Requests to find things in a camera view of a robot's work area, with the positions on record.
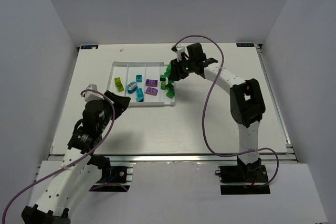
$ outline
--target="cable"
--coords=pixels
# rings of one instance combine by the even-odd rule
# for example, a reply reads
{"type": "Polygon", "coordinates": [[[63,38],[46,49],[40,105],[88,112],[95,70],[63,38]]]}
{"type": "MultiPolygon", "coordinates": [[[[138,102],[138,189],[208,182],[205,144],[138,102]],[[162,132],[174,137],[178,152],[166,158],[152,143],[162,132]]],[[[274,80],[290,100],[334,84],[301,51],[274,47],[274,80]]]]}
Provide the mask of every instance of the cable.
{"type": "Polygon", "coordinates": [[[112,175],[112,171],[110,170],[110,175],[107,176],[107,178],[103,178],[103,180],[100,179],[98,182],[106,183],[106,182],[109,180],[109,177],[111,177],[111,175],[112,175]]]}
{"type": "Polygon", "coordinates": [[[115,177],[116,177],[117,175],[115,174],[110,180],[108,180],[106,183],[108,184],[108,183],[110,183],[112,180],[114,180],[115,179],[115,177]]]}
{"type": "Polygon", "coordinates": [[[90,189],[90,191],[94,191],[98,188],[101,188],[101,187],[104,187],[104,186],[120,186],[122,189],[124,189],[125,191],[128,191],[128,189],[126,187],[124,187],[123,185],[119,184],[119,183],[107,183],[107,184],[103,184],[103,185],[99,185],[99,186],[95,186],[95,187],[92,187],[90,189]]]}
{"type": "MultiPolygon", "coordinates": [[[[210,38],[208,38],[208,37],[206,37],[206,36],[203,36],[203,35],[188,35],[188,36],[185,36],[185,37],[183,37],[182,39],[180,39],[180,40],[174,45],[174,47],[176,47],[179,43],[181,43],[181,42],[182,42],[183,40],[185,40],[186,38],[190,38],[190,37],[204,38],[204,39],[207,39],[207,40],[211,41],[211,42],[218,48],[218,50],[219,50],[219,52],[220,52],[220,55],[221,55],[221,57],[222,57],[222,62],[220,63],[220,68],[219,68],[219,70],[218,70],[218,74],[216,75],[215,80],[213,81],[213,83],[212,83],[212,85],[211,85],[211,87],[210,87],[210,89],[209,89],[209,92],[208,92],[208,94],[207,94],[207,96],[206,96],[205,103],[204,103],[204,107],[203,107],[203,113],[202,113],[202,133],[203,133],[203,139],[204,139],[204,142],[205,142],[206,147],[208,148],[208,150],[209,150],[212,154],[214,154],[214,155],[216,155],[216,156],[219,156],[219,157],[234,157],[234,156],[239,156],[239,155],[243,155],[243,154],[246,154],[246,153],[255,152],[256,150],[250,150],[250,151],[245,151],[245,152],[240,152],[240,153],[223,154],[223,153],[217,153],[217,152],[215,152],[214,150],[211,149],[211,147],[210,147],[210,145],[209,145],[209,143],[208,143],[208,140],[207,140],[207,138],[206,138],[206,135],[205,135],[205,112],[206,112],[206,108],[207,108],[207,105],[208,105],[208,102],[209,102],[209,98],[210,98],[211,92],[212,92],[212,90],[213,90],[213,88],[214,88],[214,86],[215,86],[215,84],[216,84],[216,82],[217,82],[219,76],[221,75],[222,67],[223,67],[223,65],[224,65],[224,53],[223,53],[222,49],[220,48],[220,46],[219,46],[215,41],[213,41],[212,39],[210,39],[210,38]]],[[[275,155],[276,160],[277,160],[277,168],[276,168],[276,171],[274,172],[273,177],[272,177],[267,183],[261,185],[260,187],[269,185],[269,183],[271,183],[271,182],[275,179],[275,177],[276,177],[276,175],[277,175],[277,173],[278,173],[278,170],[279,170],[279,157],[278,157],[277,153],[276,153],[274,150],[272,150],[272,149],[270,149],[270,148],[267,148],[267,147],[265,147],[265,148],[260,148],[260,149],[258,149],[257,151],[259,152],[259,151],[264,151],[264,150],[269,150],[269,151],[273,152],[273,154],[275,155]]]]}
{"type": "Polygon", "coordinates": [[[254,184],[255,184],[256,182],[257,182],[257,177],[254,178],[254,180],[253,180],[253,182],[252,182],[251,185],[249,185],[249,186],[244,186],[244,188],[245,188],[245,189],[251,188],[251,187],[254,186],[254,184]]]}
{"type": "Polygon", "coordinates": [[[86,90],[83,90],[82,92],[80,92],[80,95],[83,95],[84,93],[86,92],[94,92],[94,93],[97,93],[99,95],[101,95],[102,97],[104,97],[104,99],[106,101],[108,101],[112,107],[112,111],[113,111],[113,115],[112,115],[112,122],[111,122],[111,125],[109,127],[109,129],[107,130],[105,136],[101,139],[101,141],[94,147],[92,148],[92,150],[90,150],[89,152],[85,153],[85,155],[83,155],[82,157],[80,157],[79,159],[73,161],[72,163],[68,164],[66,167],[64,168],[61,168],[37,181],[35,181],[34,183],[30,184],[29,186],[25,187],[24,189],[22,189],[21,191],[19,191],[10,201],[9,203],[7,204],[7,206],[5,207],[5,210],[3,212],[3,215],[2,215],[2,224],[6,224],[6,215],[7,215],[7,212],[9,210],[9,207],[11,206],[11,204],[14,202],[14,200],[16,200],[21,194],[23,194],[25,191],[29,190],[30,188],[36,186],[37,184],[41,183],[42,181],[45,181],[46,179],[52,177],[52,176],[55,176],[61,172],[63,172],[64,170],[66,170],[66,168],[69,168],[69,167],[72,167],[74,165],[76,165],[78,162],[82,161],[84,158],[86,158],[87,156],[91,155],[104,141],[105,139],[107,138],[107,136],[110,134],[110,131],[114,125],[114,120],[116,119],[115,117],[115,109],[114,109],[114,105],[112,103],[112,101],[106,96],[104,95],[103,93],[97,91],[97,90],[93,90],[93,89],[86,89],[86,90]]]}

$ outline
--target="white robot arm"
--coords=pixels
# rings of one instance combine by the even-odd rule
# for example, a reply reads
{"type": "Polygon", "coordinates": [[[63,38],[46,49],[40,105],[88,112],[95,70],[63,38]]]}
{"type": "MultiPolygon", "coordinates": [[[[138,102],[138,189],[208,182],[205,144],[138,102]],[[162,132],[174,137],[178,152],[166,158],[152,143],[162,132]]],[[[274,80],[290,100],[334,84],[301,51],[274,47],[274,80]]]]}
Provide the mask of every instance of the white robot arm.
{"type": "MultiPolygon", "coordinates": [[[[172,50],[177,59],[171,61],[169,80],[185,79],[190,73],[202,76],[214,82],[221,69],[218,61],[207,59],[200,43],[187,46],[187,55],[183,47],[172,50]]],[[[221,69],[216,85],[230,95],[230,110],[239,130],[239,152],[256,150],[237,156],[238,176],[243,180],[251,179],[261,167],[258,150],[258,129],[265,104],[257,80],[244,80],[227,69],[221,69]]]]}
{"type": "MultiPolygon", "coordinates": [[[[114,106],[114,119],[128,107],[130,98],[109,91],[104,94],[114,106]]],[[[25,224],[70,224],[74,212],[92,185],[100,180],[103,169],[110,169],[110,160],[100,155],[87,155],[102,140],[101,134],[113,116],[111,104],[92,92],[85,95],[83,118],[73,130],[61,167],[65,170],[55,175],[33,207],[22,212],[25,224]],[[69,167],[69,164],[84,157],[69,167]]]]}

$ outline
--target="purple lego brick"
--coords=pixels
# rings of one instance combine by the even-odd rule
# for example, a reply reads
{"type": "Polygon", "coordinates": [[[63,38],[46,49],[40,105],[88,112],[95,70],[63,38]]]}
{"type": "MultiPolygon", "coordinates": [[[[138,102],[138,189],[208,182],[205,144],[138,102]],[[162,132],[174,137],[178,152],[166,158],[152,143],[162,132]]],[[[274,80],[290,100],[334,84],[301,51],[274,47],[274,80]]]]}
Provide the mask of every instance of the purple lego brick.
{"type": "Polygon", "coordinates": [[[155,89],[155,88],[147,88],[146,89],[146,94],[150,94],[150,95],[157,95],[158,93],[158,90],[157,89],[155,89]]]}
{"type": "Polygon", "coordinates": [[[147,79],[146,80],[146,86],[149,87],[157,87],[157,80],[151,80],[151,79],[147,79]]]}

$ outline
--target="white table surface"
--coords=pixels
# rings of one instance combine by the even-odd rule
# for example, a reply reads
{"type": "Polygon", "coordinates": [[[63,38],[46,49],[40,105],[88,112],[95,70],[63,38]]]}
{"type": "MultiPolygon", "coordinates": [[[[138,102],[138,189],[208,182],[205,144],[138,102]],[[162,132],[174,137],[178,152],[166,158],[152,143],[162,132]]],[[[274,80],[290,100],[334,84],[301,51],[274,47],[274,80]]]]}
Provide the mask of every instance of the white table surface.
{"type": "MultiPolygon", "coordinates": [[[[38,178],[58,169],[43,161],[38,178]]],[[[127,193],[89,192],[73,224],[314,224],[326,222],[314,181],[305,164],[281,164],[270,195],[221,195],[216,164],[138,163],[127,193]]],[[[271,176],[275,165],[266,165],[271,176]]],[[[50,179],[34,187],[30,206],[50,179]]]]}
{"type": "MultiPolygon", "coordinates": [[[[212,44],[202,44],[207,57],[220,61],[212,44]]],[[[259,147],[286,152],[280,127],[255,48],[237,48],[235,43],[219,44],[225,54],[224,66],[237,76],[259,81],[266,112],[259,128],[259,147]]],[[[172,44],[99,45],[80,50],[68,96],[54,137],[52,154],[64,154],[73,126],[81,118],[85,101],[80,92],[96,84],[105,92],[114,61],[158,61],[169,63],[174,57],[172,44]]],[[[211,83],[195,74],[175,83],[176,105],[128,108],[114,124],[111,134],[96,150],[97,154],[206,154],[201,129],[202,110],[211,83]]],[[[217,152],[239,149],[238,127],[232,119],[229,95],[215,86],[206,112],[206,134],[217,152]]]]}

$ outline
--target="cyan lego brick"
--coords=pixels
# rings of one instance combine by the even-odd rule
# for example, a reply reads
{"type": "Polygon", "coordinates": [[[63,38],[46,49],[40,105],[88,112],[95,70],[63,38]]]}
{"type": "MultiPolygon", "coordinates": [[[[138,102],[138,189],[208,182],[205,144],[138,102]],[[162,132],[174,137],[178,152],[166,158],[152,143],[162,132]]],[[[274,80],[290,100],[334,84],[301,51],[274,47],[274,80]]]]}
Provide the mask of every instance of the cyan lego brick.
{"type": "Polygon", "coordinates": [[[126,89],[127,92],[129,92],[130,94],[132,94],[135,90],[137,90],[137,83],[135,81],[132,81],[130,84],[127,85],[126,89]]]}
{"type": "Polygon", "coordinates": [[[137,77],[135,79],[137,82],[142,82],[142,75],[141,74],[137,74],[137,77]]]}
{"type": "Polygon", "coordinates": [[[137,102],[143,102],[143,97],[138,97],[138,98],[136,99],[136,101],[137,101],[137,102]]]}
{"type": "Polygon", "coordinates": [[[138,88],[136,92],[137,92],[136,94],[137,94],[138,97],[143,97],[142,88],[138,88]]]}

